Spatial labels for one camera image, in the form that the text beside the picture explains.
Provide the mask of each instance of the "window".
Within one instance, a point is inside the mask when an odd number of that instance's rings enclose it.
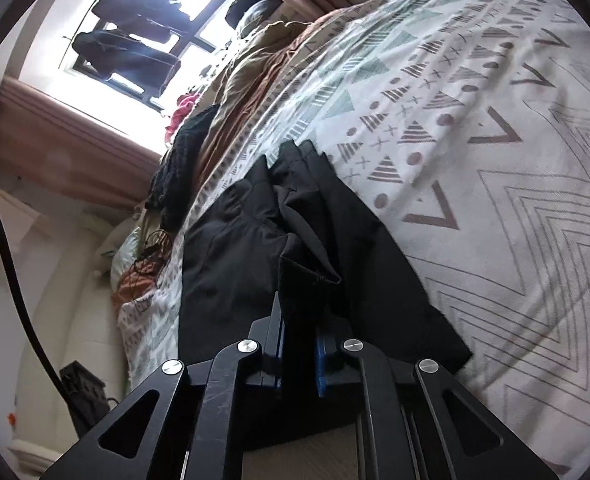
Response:
[[[182,61],[180,69],[159,98],[147,94],[143,89],[118,74],[113,74],[108,81],[104,81],[97,75],[91,64],[82,57],[76,57],[72,68],[102,81],[113,89],[141,101],[157,111],[173,108],[176,106],[179,95],[184,94],[191,85],[197,83],[200,72],[214,61],[213,53],[224,47],[233,36],[233,29],[225,21],[227,9],[233,1],[182,0],[181,11],[191,17],[192,31],[183,36],[173,33],[167,43],[157,43],[131,35],[152,48],[177,56]],[[89,12],[78,31],[114,30],[116,28],[116,25],[98,20],[94,14]]]

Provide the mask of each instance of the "bed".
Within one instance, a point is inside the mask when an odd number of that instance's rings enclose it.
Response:
[[[326,152],[389,229],[473,352],[460,380],[561,478],[580,478],[590,464],[582,17],[566,0],[372,0],[318,20],[205,178],[157,287],[121,307],[123,338],[140,336],[126,352],[131,386],[177,356],[186,230],[288,139]]]

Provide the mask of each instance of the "power strip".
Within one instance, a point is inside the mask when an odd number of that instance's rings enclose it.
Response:
[[[73,404],[78,407],[92,426],[96,425],[110,412],[110,405],[108,405],[106,393],[104,392],[106,384],[79,364],[78,361],[73,361],[70,365],[63,367],[59,371],[59,375]],[[82,438],[90,428],[86,428],[86,425],[70,409],[69,412],[77,436]]]

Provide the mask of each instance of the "black metal frame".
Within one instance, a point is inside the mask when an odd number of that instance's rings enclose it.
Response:
[[[247,340],[166,362],[41,478],[239,480],[245,450],[352,421],[360,480],[557,479],[436,362],[388,359],[330,314],[308,328],[276,294]]]
[[[179,36],[179,40],[173,45],[169,53],[181,59],[191,45],[198,46],[209,53],[215,52],[216,46],[208,41],[202,40],[198,34],[225,2],[226,0],[211,0],[195,19],[191,20],[191,30]],[[108,25],[108,22],[105,20],[99,20],[93,30],[103,30],[106,25]],[[95,79],[121,94],[140,101],[149,108],[153,108],[155,111],[160,112],[163,110],[163,107],[153,100],[155,97],[150,92],[144,90],[140,93],[119,81],[115,81],[115,79],[105,80],[99,77],[97,71],[91,66],[91,64],[81,56],[77,56],[75,59],[72,70]]]

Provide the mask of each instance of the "black cable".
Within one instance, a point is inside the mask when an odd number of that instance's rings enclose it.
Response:
[[[22,289],[19,284],[19,280],[17,279],[17,273],[14,268],[14,263],[12,262],[12,254],[10,247],[8,245],[8,239],[6,238],[6,231],[4,230],[4,224],[2,224],[2,219],[0,218],[0,256],[2,258],[2,264],[4,265],[4,271],[6,272],[6,280],[8,280],[8,287],[11,291],[12,300],[14,302],[15,310],[17,311],[17,316],[19,316],[19,320],[22,323],[22,327],[24,328],[24,332],[26,333],[26,337],[28,338],[28,342],[32,347],[33,351],[35,352],[37,359],[40,360],[41,366],[46,371],[48,378],[50,378],[51,382],[55,386],[55,389],[59,393],[64,402],[68,406],[70,412],[74,413],[75,416],[86,426],[87,431],[92,428],[92,424],[88,422],[88,419],[84,416],[84,413],[73,403],[72,399],[70,398],[68,392],[64,388],[55,368],[53,368],[52,364],[48,360],[46,352],[41,346],[40,340],[35,333],[35,329],[32,327],[30,323],[30,316],[28,315],[28,311],[26,310],[26,304],[24,303],[24,297],[22,296]]]

